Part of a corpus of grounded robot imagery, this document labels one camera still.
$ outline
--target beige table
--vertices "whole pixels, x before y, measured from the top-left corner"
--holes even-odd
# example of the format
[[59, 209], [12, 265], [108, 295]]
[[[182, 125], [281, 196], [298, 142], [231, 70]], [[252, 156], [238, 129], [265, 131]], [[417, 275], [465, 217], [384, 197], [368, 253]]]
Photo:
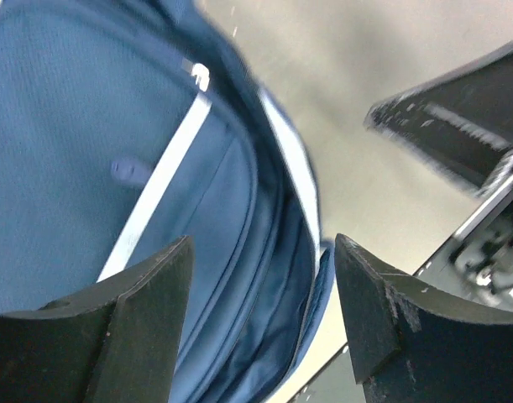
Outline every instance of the beige table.
[[[376, 101], [513, 39], [513, 0], [200, 0], [285, 105], [315, 161], [327, 236], [412, 273], [476, 201], [362, 122]], [[344, 344], [336, 290], [287, 402]]]

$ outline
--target white stripe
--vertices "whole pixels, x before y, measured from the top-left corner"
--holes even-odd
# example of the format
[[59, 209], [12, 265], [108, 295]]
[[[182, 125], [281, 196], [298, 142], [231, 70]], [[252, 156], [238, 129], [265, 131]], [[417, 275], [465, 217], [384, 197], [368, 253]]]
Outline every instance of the white stripe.
[[264, 106], [267, 118], [270, 120], [280, 152], [305, 215], [312, 240], [315, 275], [317, 275], [320, 269], [318, 253], [320, 248], [320, 223], [317, 213], [317, 189], [305, 147], [299, 134], [285, 121], [263, 88], [260, 88], [259, 98]]
[[202, 94], [198, 94], [129, 215], [118, 241], [114, 244], [113, 251], [103, 266], [97, 279], [98, 282], [125, 269], [144, 229], [180, 167], [187, 150], [204, 124], [211, 107], [212, 104]]

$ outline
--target black object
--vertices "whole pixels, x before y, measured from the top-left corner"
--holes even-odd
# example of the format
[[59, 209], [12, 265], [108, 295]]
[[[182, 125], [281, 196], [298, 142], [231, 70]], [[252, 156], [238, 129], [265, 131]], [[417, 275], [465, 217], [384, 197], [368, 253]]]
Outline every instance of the black object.
[[0, 403], [166, 402], [193, 259], [180, 238], [38, 311], [0, 316]]
[[376, 104], [366, 124], [477, 196], [513, 171], [513, 42]]
[[513, 403], [512, 312], [440, 291], [343, 235], [335, 265], [368, 403]]

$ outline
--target black plastic part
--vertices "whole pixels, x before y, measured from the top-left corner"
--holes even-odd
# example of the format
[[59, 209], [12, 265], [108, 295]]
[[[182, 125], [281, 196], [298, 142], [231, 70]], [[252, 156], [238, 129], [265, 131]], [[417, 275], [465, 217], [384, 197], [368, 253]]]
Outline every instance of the black plastic part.
[[461, 185], [486, 187], [513, 150], [513, 42], [374, 105], [366, 124]]
[[[356, 306], [343, 315], [348, 339], [357, 341], [349, 344], [353, 371], [364, 379], [368, 403], [513, 403], [512, 312], [437, 290], [343, 235], [337, 237], [335, 265], [342, 306]], [[362, 277], [370, 279], [364, 289], [347, 285]], [[387, 315], [371, 318], [367, 309], [374, 305], [387, 306]], [[365, 317], [350, 313], [362, 311]], [[386, 319], [380, 320], [388, 316], [391, 336]], [[381, 335], [380, 343], [398, 339], [399, 351], [381, 353], [376, 337], [363, 342], [367, 328]], [[365, 359], [374, 368], [368, 378]]]
[[0, 403], [165, 403], [193, 259], [180, 238], [41, 310], [0, 316]]

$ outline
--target blue fabric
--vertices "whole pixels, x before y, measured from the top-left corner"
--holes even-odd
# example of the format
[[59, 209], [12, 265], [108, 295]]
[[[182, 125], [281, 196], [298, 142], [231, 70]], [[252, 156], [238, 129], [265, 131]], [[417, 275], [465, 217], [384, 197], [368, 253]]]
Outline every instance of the blue fabric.
[[0, 10], [0, 312], [93, 284], [212, 73], [212, 110], [129, 264], [180, 235], [196, 268], [169, 402], [263, 400], [332, 288], [235, 49], [186, 0], [8, 0]]

